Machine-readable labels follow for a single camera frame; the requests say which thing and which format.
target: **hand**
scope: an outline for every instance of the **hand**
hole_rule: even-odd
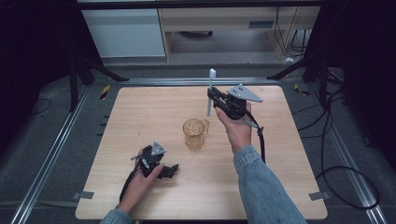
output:
[[[251,127],[246,124],[244,120],[230,119],[220,108],[216,107],[215,109],[219,120],[224,124],[233,154],[235,154],[241,147],[251,145]],[[250,103],[247,103],[247,111],[251,112]]]
[[[143,175],[143,171],[139,169],[134,174],[134,178],[128,185],[128,189],[125,191],[125,194],[122,197],[121,202],[116,206],[117,209],[123,210],[128,213],[129,216],[134,209],[134,206],[143,198],[143,196],[148,191],[151,184],[160,174],[163,169],[163,165],[158,165],[152,170],[151,174],[148,177]]]

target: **cable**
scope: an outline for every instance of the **cable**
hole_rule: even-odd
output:
[[[276,39],[277,44],[278,44],[278,45],[280,46],[280,48],[282,49],[282,52],[283,52],[286,56],[288,56],[288,57],[299,57],[299,56],[302,56],[301,54],[291,54],[291,53],[288,53],[287,47],[286,47],[286,45],[285,45],[285,41],[284,41],[284,39],[283,39],[282,32],[280,31],[280,26],[279,26],[278,20],[279,20],[279,7],[276,7],[276,22],[275,22],[275,26],[274,26],[274,36],[275,36],[275,39]],[[279,39],[277,38],[277,36],[276,36],[276,27],[277,27],[277,29],[278,29],[278,31],[279,31],[279,35],[280,35],[280,38],[281,38],[282,42],[280,42],[280,40],[279,40]]]
[[[298,33],[298,30],[296,30],[296,31],[294,31],[294,35],[293,35],[293,38],[291,39],[291,48],[294,50],[294,51],[297,51],[297,52],[305,52],[305,49],[306,49],[306,46],[305,46],[305,34],[306,34],[306,30],[304,30],[304,37],[303,37],[303,44],[300,46],[300,47],[295,47],[293,44],[294,44],[294,40],[295,40],[295,38],[296,38],[296,36],[297,36],[297,33]]]
[[[50,100],[49,99],[46,99],[46,98],[40,98],[40,99],[38,99],[37,101],[40,101],[40,100],[42,100],[42,101],[47,101],[49,104],[47,105],[47,107],[46,108],[44,108],[43,110],[41,110],[41,111],[38,111],[38,112],[35,112],[35,113],[31,113],[31,114],[29,114],[29,115],[37,115],[37,114],[41,114],[41,113],[43,113],[44,111],[46,111],[46,110],[48,110],[49,108],[50,108]]]
[[[310,108],[313,108],[313,107],[316,107],[316,106],[318,106],[318,105],[311,105],[311,106],[309,106],[309,107],[306,107],[306,108],[304,108],[304,109],[301,109],[301,110],[294,111],[294,112],[292,112],[291,114],[292,114],[292,115],[294,115],[294,114],[297,114],[297,113],[303,112],[303,111],[305,111],[305,110],[307,110],[307,109],[310,109]]]
[[[262,161],[265,163],[265,144],[264,144],[264,136],[262,134],[262,131],[264,130],[263,127],[260,127],[259,123],[253,118],[253,115],[248,110],[245,110],[247,116],[253,121],[254,124],[256,124],[257,127],[257,135],[260,138],[260,148],[262,150]]]
[[[338,97],[338,98],[336,98],[336,99],[334,99],[334,100],[329,99],[329,102],[332,103],[332,102],[334,102],[334,101],[336,101],[336,100],[339,100],[339,99],[342,99],[342,98],[344,98],[344,96]],[[295,112],[295,113],[304,111],[304,110],[306,110],[306,109],[308,109],[308,108],[302,109],[302,110],[297,111],[297,112]],[[327,110],[324,110],[323,113],[320,115],[319,118],[317,118],[317,119],[316,119],[314,122],[312,122],[311,124],[308,124],[308,125],[306,125],[305,127],[298,129],[298,131],[302,131],[302,130],[305,130],[305,129],[307,129],[307,128],[310,128],[310,127],[314,126],[316,123],[318,123],[318,122],[320,121],[320,119],[326,114],[326,112],[327,112]]]
[[[326,130],[326,133],[325,133],[325,134],[327,134],[331,128],[332,128],[332,122],[330,123],[329,128]],[[323,135],[323,134],[315,135],[315,136],[300,137],[300,138],[301,138],[301,139],[318,138],[318,137],[321,137],[322,135]]]
[[[125,181],[125,183],[124,183],[124,186],[122,187],[122,191],[121,191],[121,194],[120,194],[120,201],[121,201],[121,199],[123,198],[123,196],[124,196],[126,190],[128,189],[129,183],[132,181],[132,178],[134,178],[134,174],[136,174],[136,172],[137,172],[138,170],[140,170],[139,161],[140,161],[141,158],[138,158],[139,156],[140,156],[140,155],[137,155],[137,156],[131,158],[131,161],[134,160],[134,159],[137,159],[138,161],[136,161],[136,164],[134,165],[134,169],[133,169],[132,172],[128,175],[128,178],[126,179],[126,181]]]
[[[325,124],[324,124],[324,126],[323,126],[323,131],[322,131],[322,136],[321,136],[321,143],[320,143],[320,168],[321,168],[321,173],[318,174],[318,175],[316,176],[316,180],[318,180],[318,179],[322,176],[322,177],[323,177],[323,180],[324,180],[324,182],[325,182],[325,184],[326,184],[326,186],[329,188],[329,190],[332,192],[332,194],[334,194],[338,199],[340,199],[342,202],[348,204],[349,206],[351,206],[351,207],[353,207],[353,208],[356,208],[356,209],[360,209],[360,210],[372,209],[372,208],[375,208],[375,207],[379,204],[379,201],[380,201],[380,194],[379,194],[378,188],[375,186],[375,184],[373,183],[373,181],[371,181],[370,178],[369,178],[367,175],[363,174],[362,172],[360,172],[360,171],[358,171],[358,170],[356,170],[356,169],[353,169],[353,168],[347,167],[347,166],[333,166],[333,167],[324,169],[324,136],[325,136],[325,133],[326,133],[327,124],[328,124],[328,122],[329,122],[329,120],[330,120],[330,116],[331,116],[332,98],[333,98],[336,94],[338,94],[339,92],[341,92],[341,91],[336,91],[335,93],[333,93],[333,94],[330,96],[330,99],[329,99],[329,101],[328,101],[328,102],[329,102],[329,103],[328,103],[328,106],[327,106],[328,115],[327,115]],[[341,195],[339,195],[339,194],[330,186],[330,184],[329,184],[329,182],[328,182],[328,180],[327,180],[326,174],[327,174],[328,172],[332,171],[332,170],[349,170],[349,171],[355,172],[355,173],[357,173],[357,174],[363,176],[364,179],[371,185],[372,189],[375,191],[375,202],[374,202],[372,205],[369,205],[369,206],[359,206],[359,205],[356,205],[356,204],[354,204],[354,203],[351,203],[351,202],[348,201],[347,199],[343,198]]]

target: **aluminum rail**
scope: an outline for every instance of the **aluminum rail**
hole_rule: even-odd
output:
[[[140,1],[55,3],[54,7],[72,7],[80,10],[198,8],[198,7],[322,7],[343,3],[346,0],[199,0],[199,1]]]
[[[318,100],[318,92],[311,86],[308,86],[310,92],[313,92],[312,94],[314,96],[314,99],[316,103],[319,105],[319,111],[320,113],[323,113],[323,108],[321,106],[321,103]],[[358,164],[353,160],[352,156],[350,155],[346,144],[344,143],[340,133],[336,129],[335,125],[333,125],[330,128],[330,137],[332,139],[332,142],[334,143],[334,147],[341,159],[341,162],[350,168],[353,168],[355,170],[360,170]],[[375,203],[375,196],[371,191],[370,185],[367,183],[367,181],[364,179],[363,176],[358,175],[353,172],[347,172],[347,175],[349,177],[349,180],[351,181],[353,187],[356,190],[356,193],[358,194],[361,203],[364,206],[370,206]],[[375,224],[387,224],[388,221],[385,218],[385,215],[382,213],[382,210],[380,206],[378,205],[377,207],[373,209],[369,209],[366,211],[366,214],[368,218],[370,218],[372,223]]]
[[[130,78],[129,81],[118,82],[119,85],[134,86],[207,86],[208,77],[190,78]],[[277,80],[269,80],[266,77],[217,77],[212,79],[213,85],[274,85],[279,83]]]
[[[82,108],[86,95],[90,89],[90,86],[84,86],[81,94],[79,96],[79,103],[76,109],[73,112],[70,112],[67,116],[66,121],[64,122],[64,126],[60,130],[58,136],[56,137],[55,142],[53,143],[47,158],[44,160],[37,176],[35,177],[35,181],[29,188],[28,192],[24,196],[21,204],[18,206],[15,211],[14,217],[11,219],[12,224],[14,223],[25,223],[30,213],[32,212],[33,207],[38,199],[38,196],[41,193],[41,190],[44,188],[46,181],[52,171],[52,168],[55,162],[58,159],[59,154],[62,151],[64,146],[64,142],[66,141],[70,131],[76,121],[76,118],[79,114],[80,109]]]

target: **denim jacket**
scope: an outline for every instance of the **denim jacket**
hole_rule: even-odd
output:
[[[253,146],[240,148],[233,156],[239,192],[250,224],[306,223],[274,173]],[[119,209],[111,210],[101,223],[132,223]]]

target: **clear glass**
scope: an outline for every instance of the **clear glass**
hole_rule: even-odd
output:
[[[204,145],[205,137],[209,132],[207,119],[189,119],[183,125],[184,139],[189,149],[199,149]]]

